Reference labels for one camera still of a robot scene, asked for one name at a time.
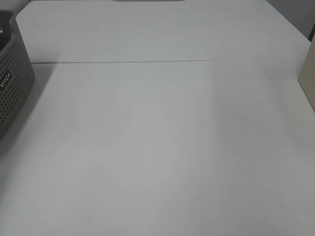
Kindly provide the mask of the grey perforated plastic basket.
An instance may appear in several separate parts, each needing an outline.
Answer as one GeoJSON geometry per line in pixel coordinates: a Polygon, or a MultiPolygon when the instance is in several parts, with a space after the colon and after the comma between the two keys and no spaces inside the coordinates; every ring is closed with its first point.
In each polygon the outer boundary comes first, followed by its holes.
{"type": "Polygon", "coordinates": [[[35,74],[12,10],[0,11],[0,138],[18,116],[35,74]]]}

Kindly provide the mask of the beige box at right edge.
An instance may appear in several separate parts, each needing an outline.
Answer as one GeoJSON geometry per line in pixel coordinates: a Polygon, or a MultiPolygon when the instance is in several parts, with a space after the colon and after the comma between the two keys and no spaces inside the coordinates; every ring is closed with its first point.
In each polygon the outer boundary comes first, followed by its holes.
{"type": "Polygon", "coordinates": [[[313,37],[300,71],[298,82],[304,91],[308,101],[315,109],[315,38],[313,37]]]}

